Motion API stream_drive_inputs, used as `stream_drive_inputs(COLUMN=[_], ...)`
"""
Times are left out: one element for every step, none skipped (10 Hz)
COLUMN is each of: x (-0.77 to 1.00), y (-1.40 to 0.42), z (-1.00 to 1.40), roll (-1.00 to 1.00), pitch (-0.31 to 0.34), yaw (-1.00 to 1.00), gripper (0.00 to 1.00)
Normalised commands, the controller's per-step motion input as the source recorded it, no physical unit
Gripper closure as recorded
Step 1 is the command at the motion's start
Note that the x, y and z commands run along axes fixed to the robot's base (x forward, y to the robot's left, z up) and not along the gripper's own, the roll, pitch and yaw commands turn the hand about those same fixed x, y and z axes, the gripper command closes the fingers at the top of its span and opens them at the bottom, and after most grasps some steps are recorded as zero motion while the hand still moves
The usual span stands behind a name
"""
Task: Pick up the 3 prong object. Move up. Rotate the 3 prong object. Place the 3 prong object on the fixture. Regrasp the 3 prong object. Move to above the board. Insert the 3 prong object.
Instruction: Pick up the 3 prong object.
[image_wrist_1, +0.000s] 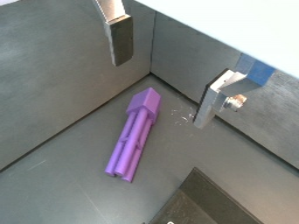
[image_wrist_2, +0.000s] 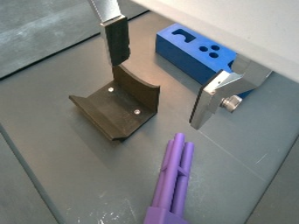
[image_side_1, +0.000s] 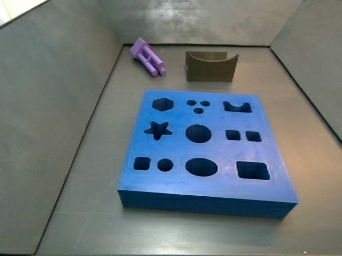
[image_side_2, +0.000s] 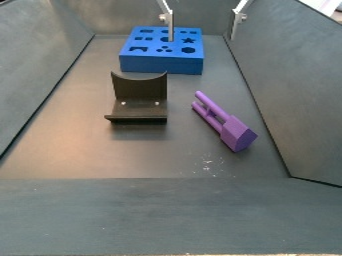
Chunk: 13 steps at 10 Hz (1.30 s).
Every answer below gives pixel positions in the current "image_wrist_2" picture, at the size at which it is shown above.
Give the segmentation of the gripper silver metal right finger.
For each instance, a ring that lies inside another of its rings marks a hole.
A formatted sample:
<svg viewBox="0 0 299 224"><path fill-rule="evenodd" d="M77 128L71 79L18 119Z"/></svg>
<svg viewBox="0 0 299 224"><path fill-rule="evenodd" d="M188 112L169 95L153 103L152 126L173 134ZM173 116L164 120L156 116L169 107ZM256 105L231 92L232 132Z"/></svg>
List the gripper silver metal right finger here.
<svg viewBox="0 0 299 224"><path fill-rule="evenodd" d="M189 124L197 130L219 107L233 111L240 104L236 95L257 88L272 70L239 55L231 65L232 72L220 70L201 86L193 104Z"/></svg>

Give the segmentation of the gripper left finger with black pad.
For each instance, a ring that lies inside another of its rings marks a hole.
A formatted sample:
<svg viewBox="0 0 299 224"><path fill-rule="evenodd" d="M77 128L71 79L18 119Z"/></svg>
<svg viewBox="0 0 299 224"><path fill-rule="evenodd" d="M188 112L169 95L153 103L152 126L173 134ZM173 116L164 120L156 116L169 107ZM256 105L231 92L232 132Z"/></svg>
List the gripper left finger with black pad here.
<svg viewBox="0 0 299 224"><path fill-rule="evenodd" d="M115 67L129 57L127 17L121 14L117 0L88 0L88 3L99 20L111 65Z"/></svg>

